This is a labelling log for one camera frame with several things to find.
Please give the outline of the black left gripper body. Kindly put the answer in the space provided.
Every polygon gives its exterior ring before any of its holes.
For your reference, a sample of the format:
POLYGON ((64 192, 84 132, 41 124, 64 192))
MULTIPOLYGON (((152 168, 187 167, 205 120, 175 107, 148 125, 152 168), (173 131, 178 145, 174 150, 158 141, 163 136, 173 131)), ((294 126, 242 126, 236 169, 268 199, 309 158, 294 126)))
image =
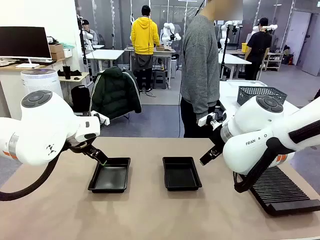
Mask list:
POLYGON ((87 156, 98 156, 101 150, 93 146, 94 141, 95 139, 87 139, 74 146, 68 143, 66 149, 71 150, 73 153, 80 153, 87 156))

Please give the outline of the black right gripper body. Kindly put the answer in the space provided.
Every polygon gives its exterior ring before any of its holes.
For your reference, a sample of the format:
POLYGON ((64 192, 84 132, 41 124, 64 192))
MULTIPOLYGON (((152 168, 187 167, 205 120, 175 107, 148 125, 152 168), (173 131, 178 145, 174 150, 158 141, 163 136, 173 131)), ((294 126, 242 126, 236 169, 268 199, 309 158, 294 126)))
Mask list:
POLYGON ((214 146, 212 148, 212 155, 220 155, 223 152, 223 148, 225 142, 221 137, 222 125, 218 126, 215 130, 213 130, 210 140, 213 142, 214 146))

